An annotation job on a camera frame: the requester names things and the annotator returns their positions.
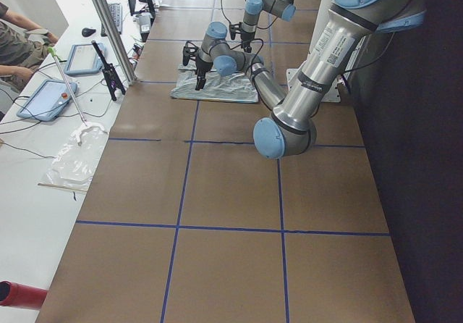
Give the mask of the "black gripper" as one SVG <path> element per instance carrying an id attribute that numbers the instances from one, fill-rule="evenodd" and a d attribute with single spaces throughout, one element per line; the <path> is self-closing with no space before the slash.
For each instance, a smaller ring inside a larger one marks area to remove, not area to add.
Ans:
<path id="1" fill-rule="evenodd" d="M 254 25 L 248 25 L 245 22 L 238 22 L 237 24 L 230 24 L 229 34 L 230 34 L 230 38 L 233 41 L 239 35 L 241 39 L 241 44 L 243 44 L 244 51 L 245 52 L 252 51 L 250 42 L 251 40 L 255 38 L 255 26 Z"/>
<path id="2" fill-rule="evenodd" d="M 204 88 L 206 73 L 211 71 L 213 63 L 209 57 L 203 56 L 201 48 L 197 46 L 184 46 L 182 49 L 182 64 L 187 66 L 189 61 L 195 63 L 197 75 L 195 90 L 199 91 Z"/>

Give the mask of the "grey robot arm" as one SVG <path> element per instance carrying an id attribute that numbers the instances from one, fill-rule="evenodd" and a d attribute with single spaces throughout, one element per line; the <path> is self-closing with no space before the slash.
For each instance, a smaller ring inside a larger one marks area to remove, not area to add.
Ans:
<path id="1" fill-rule="evenodd" d="M 249 77 L 270 115 L 253 130 L 258 152 L 269 159 L 298 155 L 311 147 L 316 129 L 311 119 L 338 75 L 344 73 L 359 41 L 372 33 L 392 33 L 421 25 L 425 0 L 332 0 L 328 22 L 313 51 L 285 91 L 271 77 L 250 42 L 255 37 L 261 12 L 288 21 L 296 9 L 294 0 L 247 0 L 243 21 L 236 25 L 212 22 L 200 46 L 186 43 L 184 63 L 196 65 L 197 89 L 206 75 L 242 72 Z"/>
<path id="2" fill-rule="evenodd" d="M 243 20 L 229 25 L 231 39 L 240 35 L 244 52 L 252 51 L 251 41 L 255 38 L 261 12 L 267 12 L 284 21 L 290 21 L 296 11 L 294 0 L 246 0 Z"/>

